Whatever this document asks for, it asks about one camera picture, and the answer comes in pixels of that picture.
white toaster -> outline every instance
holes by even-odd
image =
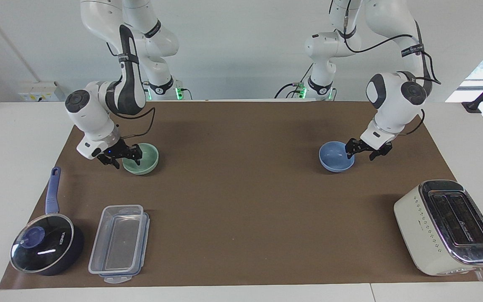
[[[415,265],[432,276],[475,270],[483,281],[483,216],[464,187],[428,180],[395,204]]]

table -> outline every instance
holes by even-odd
[[[429,103],[425,111],[425,123],[437,147],[483,213],[483,117],[467,114],[460,104]],[[8,244],[27,223],[46,185],[46,171],[54,166],[71,128],[63,103],[0,103],[0,279],[8,263]],[[0,291],[0,300],[66,301],[78,297],[106,301],[130,297],[155,301],[359,302],[447,301],[451,297],[472,301],[483,298],[483,283]]]

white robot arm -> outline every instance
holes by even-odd
[[[366,88],[366,96],[378,113],[360,140],[351,139],[346,146],[348,156],[372,151],[370,159],[387,155],[391,141],[421,112],[431,93],[432,80],[428,71],[420,29],[411,16],[405,0],[333,0],[330,20],[334,32],[318,33],[305,43],[305,51],[313,59],[311,76],[304,83],[306,97],[326,99],[332,90],[337,70],[330,59],[347,57],[374,47],[360,50],[361,40],[356,20],[365,6],[366,22],[377,34],[394,40],[402,50],[404,71],[374,75]]]
[[[180,99],[176,79],[162,57],[176,54],[178,40],[154,14],[150,0],[81,0],[83,24],[117,53],[122,75],[114,82],[91,82],[70,94],[65,102],[75,125],[85,133],[77,151],[117,169],[117,159],[139,163],[138,145],[129,147],[119,135],[109,112],[137,115],[146,103],[140,74],[142,63],[149,93],[155,99]]]
[[[305,42],[305,53],[312,59],[314,65],[312,74],[305,80],[303,86],[307,88],[305,97],[318,100],[327,99],[332,88],[337,66],[330,62],[335,57],[349,57],[354,55],[344,43],[353,49],[361,47],[361,37],[357,33],[357,15],[363,0],[333,0],[330,6],[329,18],[335,28],[333,32],[317,33]]]
[[[423,112],[433,82],[440,82],[433,80],[428,71],[420,29],[405,0],[367,0],[365,7],[370,29],[396,42],[405,66],[405,71],[372,77],[366,96],[378,112],[361,139],[351,139],[346,146],[348,156],[371,151],[370,160],[374,160],[391,151],[391,141]]]

brown paper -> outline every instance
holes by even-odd
[[[146,176],[81,157],[83,134],[73,129],[57,161],[59,203],[85,234],[83,253],[54,277],[8,266],[0,289],[476,280],[424,275],[397,226],[398,199],[424,180],[454,179],[424,126],[396,139],[386,157],[370,162],[362,153],[332,174],[320,146],[358,138],[376,112],[369,103],[155,105],[152,131],[127,142],[159,149]],[[150,121],[113,118],[123,135]],[[44,196],[32,218],[43,214]],[[140,274],[109,285],[88,273],[88,260],[101,211],[118,204],[143,205],[151,225]]]

electrical outlet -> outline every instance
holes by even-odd
[[[18,94],[25,102],[61,102],[65,94],[55,82],[23,83]]]

